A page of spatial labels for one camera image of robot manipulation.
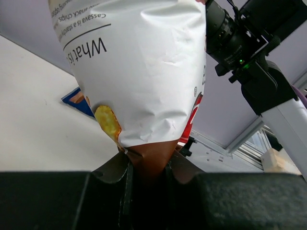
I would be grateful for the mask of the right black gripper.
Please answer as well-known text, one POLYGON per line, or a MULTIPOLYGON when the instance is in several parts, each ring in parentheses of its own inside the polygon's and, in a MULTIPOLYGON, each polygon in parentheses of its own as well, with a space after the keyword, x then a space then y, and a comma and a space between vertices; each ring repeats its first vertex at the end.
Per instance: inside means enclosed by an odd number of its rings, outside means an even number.
POLYGON ((307 20, 301 0, 248 0, 241 8, 229 1, 235 17, 216 1, 206 2, 207 54, 220 67, 239 67, 274 38, 282 42, 307 20))

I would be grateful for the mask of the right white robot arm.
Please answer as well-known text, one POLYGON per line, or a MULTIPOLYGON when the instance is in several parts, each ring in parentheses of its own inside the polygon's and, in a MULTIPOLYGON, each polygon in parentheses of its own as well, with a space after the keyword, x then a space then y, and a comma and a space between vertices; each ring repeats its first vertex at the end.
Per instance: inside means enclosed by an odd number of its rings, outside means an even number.
POLYGON ((233 7, 206 2, 207 53, 218 76, 229 72, 256 115, 276 135, 303 177, 307 175, 307 109, 278 66, 266 57, 307 19, 301 0, 249 0, 233 7))

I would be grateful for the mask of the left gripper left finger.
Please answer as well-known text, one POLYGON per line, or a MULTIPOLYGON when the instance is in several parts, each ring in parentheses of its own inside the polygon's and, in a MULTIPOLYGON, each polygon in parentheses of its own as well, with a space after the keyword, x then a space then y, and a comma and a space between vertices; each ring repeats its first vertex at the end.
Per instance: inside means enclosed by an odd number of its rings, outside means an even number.
POLYGON ((119 153, 93 172, 3 172, 3 230, 129 230, 133 167, 119 153))

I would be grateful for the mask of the Chuba cassava chips bag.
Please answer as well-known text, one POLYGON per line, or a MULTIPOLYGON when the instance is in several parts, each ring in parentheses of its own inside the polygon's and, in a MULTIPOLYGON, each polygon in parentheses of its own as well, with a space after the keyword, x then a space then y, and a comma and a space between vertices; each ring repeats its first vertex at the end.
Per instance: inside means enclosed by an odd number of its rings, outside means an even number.
POLYGON ((50 0, 54 31, 101 129, 155 184, 186 143, 205 83, 203 0, 50 0))

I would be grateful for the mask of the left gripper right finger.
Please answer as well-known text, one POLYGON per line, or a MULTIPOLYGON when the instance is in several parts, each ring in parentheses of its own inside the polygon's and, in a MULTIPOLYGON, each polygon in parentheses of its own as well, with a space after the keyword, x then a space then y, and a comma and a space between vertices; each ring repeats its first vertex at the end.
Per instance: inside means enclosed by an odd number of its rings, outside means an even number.
POLYGON ((167 168, 172 230, 304 230, 307 183, 288 173, 204 172, 180 154, 167 168))

